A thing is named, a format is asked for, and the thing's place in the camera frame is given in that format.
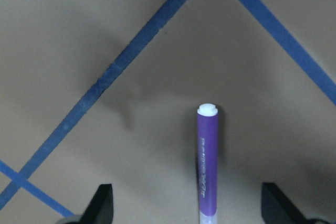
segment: blue tape strip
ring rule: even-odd
[[[64,139],[69,131],[78,123],[83,115],[98,100],[132,60],[144,49],[159,30],[173,17],[187,0],[167,0],[147,24],[131,40],[124,51],[116,58],[98,81],[77,102],[63,121],[57,126],[52,134],[46,139],[41,147],[35,152],[30,160],[23,166],[20,174],[29,178],[49,154]],[[20,185],[11,182],[0,194],[0,210],[19,190]]]
[[[8,178],[10,178],[14,183],[18,184],[20,187],[26,189],[28,192],[30,192],[32,195],[34,195],[36,198],[47,204],[49,207],[51,207],[53,210],[58,212],[59,214],[63,215],[64,217],[69,217],[74,215],[72,212],[70,212],[68,209],[66,209],[64,206],[62,206],[60,203],[49,197],[47,194],[45,194],[43,191],[38,189],[36,186],[34,186],[32,183],[30,183],[24,176],[20,175],[13,169],[11,169],[8,165],[6,165],[4,162],[0,160],[0,172],[5,174]]]
[[[336,105],[336,84],[260,0],[239,0]]]

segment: gray floor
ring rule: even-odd
[[[2,0],[0,159],[19,171],[164,1]],[[336,81],[336,0],[262,1]],[[188,0],[29,181],[77,214],[113,183],[115,224],[197,223],[204,102],[221,113],[219,223],[262,223],[264,181],[336,220],[336,108],[238,0]],[[23,189],[0,211],[60,218]]]

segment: marker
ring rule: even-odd
[[[218,110],[205,103],[197,110],[198,198],[200,224],[217,224]]]

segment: purple marker barrel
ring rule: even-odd
[[[217,224],[218,110],[205,103],[197,110],[198,198],[200,224]]]

